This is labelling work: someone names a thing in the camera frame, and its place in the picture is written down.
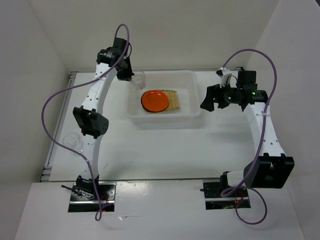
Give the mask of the clear plastic cup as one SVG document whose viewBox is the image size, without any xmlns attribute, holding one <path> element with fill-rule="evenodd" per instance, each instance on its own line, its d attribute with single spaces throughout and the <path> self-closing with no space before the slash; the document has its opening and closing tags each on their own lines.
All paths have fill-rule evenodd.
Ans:
<svg viewBox="0 0 320 240">
<path fill-rule="evenodd" d="M 143 90 L 145 88 L 145 73 L 143 71 L 134 71 L 130 83 L 136 90 Z"/>
<path fill-rule="evenodd" d="M 78 133 L 70 132 L 63 138 L 63 145 L 78 153 L 83 152 L 84 142 Z"/>
</svg>

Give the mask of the orange plastic plate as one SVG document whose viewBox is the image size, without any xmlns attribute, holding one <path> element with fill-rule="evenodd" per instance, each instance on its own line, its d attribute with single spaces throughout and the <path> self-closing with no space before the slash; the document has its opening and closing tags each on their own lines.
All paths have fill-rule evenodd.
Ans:
<svg viewBox="0 0 320 240">
<path fill-rule="evenodd" d="M 170 104 L 169 97 L 160 90 L 148 90 L 140 99 L 144 110 L 150 113 L 159 113 L 164 111 Z"/>
</svg>

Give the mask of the woven bamboo basket tray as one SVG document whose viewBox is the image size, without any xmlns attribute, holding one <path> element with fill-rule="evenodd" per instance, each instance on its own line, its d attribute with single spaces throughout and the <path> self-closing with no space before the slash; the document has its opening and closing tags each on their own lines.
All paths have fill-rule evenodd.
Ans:
<svg viewBox="0 0 320 240">
<path fill-rule="evenodd" d="M 153 89 L 153 90 L 159 90 L 159 91 L 164 92 L 169 98 L 169 106 L 165 110 L 163 110 L 161 112 L 148 112 L 148 111 L 143 109 L 145 112 L 148 112 L 148 113 L 151 113 L 151 114 L 158 114 L 158 113 L 164 113 L 164 112 L 177 110 L 177 109 L 180 108 L 177 91 L 175 91 L 175 90 L 165 90 L 165 89 Z"/>
</svg>

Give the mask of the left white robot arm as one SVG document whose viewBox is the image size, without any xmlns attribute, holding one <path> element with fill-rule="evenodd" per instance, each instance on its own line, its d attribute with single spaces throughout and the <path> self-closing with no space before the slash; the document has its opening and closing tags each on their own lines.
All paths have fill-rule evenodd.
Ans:
<svg viewBox="0 0 320 240">
<path fill-rule="evenodd" d="M 95 81 L 85 100 L 79 107 L 74 107 L 72 114 L 83 134 L 83 151 L 85 164 L 76 179 L 76 190 L 88 200 L 94 200 L 100 193 L 98 158 L 103 135 L 109 127 L 109 120 L 103 116 L 103 106 L 114 78 L 130 82 L 134 73 L 127 54 L 129 43 L 123 38 L 115 37 L 113 46 L 102 49 L 97 55 Z"/>
</svg>

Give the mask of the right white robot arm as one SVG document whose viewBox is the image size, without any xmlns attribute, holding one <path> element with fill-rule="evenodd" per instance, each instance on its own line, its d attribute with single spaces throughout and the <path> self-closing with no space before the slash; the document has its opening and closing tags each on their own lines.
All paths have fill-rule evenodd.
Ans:
<svg viewBox="0 0 320 240">
<path fill-rule="evenodd" d="M 231 196 L 239 188 L 281 189 L 295 162 L 281 147 L 272 122 L 269 97 L 259 90 L 255 71 L 241 70 L 231 86 L 232 72 L 225 67 L 216 71 L 221 82 L 209 86 L 200 108 L 213 112 L 230 105 L 241 107 L 250 127 L 255 149 L 254 159 L 240 171 L 226 171 L 220 176 L 219 191 Z"/>
</svg>

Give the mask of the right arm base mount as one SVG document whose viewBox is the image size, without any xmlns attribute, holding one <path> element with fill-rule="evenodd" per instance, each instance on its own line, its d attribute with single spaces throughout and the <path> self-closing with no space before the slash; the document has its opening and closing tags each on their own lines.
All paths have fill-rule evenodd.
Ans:
<svg viewBox="0 0 320 240">
<path fill-rule="evenodd" d="M 204 203 L 206 210 L 228 210 L 235 209 L 240 203 L 239 208 L 251 208 L 249 194 L 245 189 L 239 189 L 231 196 L 222 197 L 221 192 L 223 186 L 218 179 L 204 179 L 203 187 L 200 192 L 204 195 Z"/>
</svg>

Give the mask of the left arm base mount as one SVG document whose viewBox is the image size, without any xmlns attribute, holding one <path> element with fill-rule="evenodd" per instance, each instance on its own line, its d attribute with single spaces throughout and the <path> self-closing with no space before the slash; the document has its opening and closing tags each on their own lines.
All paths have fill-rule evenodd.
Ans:
<svg viewBox="0 0 320 240">
<path fill-rule="evenodd" d="M 116 183 L 99 182 L 97 190 L 102 205 L 102 212 L 114 212 L 116 186 Z M 91 194 L 77 190 L 75 183 L 72 187 L 63 184 L 61 187 L 70 191 L 69 213 L 87 213 L 99 210 L 99 202 L 95 193 Z"/>
</svg>

